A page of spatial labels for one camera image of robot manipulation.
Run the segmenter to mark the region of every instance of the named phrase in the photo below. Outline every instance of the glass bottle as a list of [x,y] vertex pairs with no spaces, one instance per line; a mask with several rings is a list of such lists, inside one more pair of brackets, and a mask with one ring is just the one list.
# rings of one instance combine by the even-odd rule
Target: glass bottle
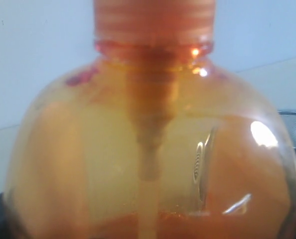
[[215,0],[94,0],[91,64],[29,107],[4,194],[17,239],[292,239],[277,111],[215,66]]

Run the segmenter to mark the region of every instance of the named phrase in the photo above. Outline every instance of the transparent glass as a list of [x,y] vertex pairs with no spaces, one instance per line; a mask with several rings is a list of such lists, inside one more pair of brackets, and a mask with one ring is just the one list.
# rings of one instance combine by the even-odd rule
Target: transparent glass
[[15,238],[294,238],[296,156],[267,100],[202,46],[98,49],[21,124]]

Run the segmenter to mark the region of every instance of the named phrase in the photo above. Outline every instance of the orange cap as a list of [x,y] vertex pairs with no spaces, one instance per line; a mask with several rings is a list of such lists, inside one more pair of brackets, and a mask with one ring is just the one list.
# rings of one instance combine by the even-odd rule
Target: orange cap
[[94,0],[95,33],[125,44],[212,41],[215,0]]

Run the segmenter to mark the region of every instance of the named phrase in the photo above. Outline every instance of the bottle neck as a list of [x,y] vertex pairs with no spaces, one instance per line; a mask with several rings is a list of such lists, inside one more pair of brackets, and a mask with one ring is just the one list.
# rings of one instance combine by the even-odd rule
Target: bottle neck
[[144,45],[124,45],[112,41],[95,41],[96,50],[109,61],[126,64],[152,66],[184,67],[193,64],[213,50],[213,42],[194,45],[172,45],[150,47]]

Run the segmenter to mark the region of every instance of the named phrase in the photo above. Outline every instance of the wall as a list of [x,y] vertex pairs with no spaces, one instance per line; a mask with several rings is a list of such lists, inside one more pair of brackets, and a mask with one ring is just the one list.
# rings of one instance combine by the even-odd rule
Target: wall
[[[296,0],[217,0],[217,5],[212,58],[219,65],[242,71],[296,57]],[[0,0],[0,128],[18,124],[52,79],[94,58],[92,19],[91,0]],[[272,81],[269,89],[278,90],[270,92],[249,80],[274,94],[272,99],[289,85],[286,78]],[[296,108],[294,99],[287,108]]]

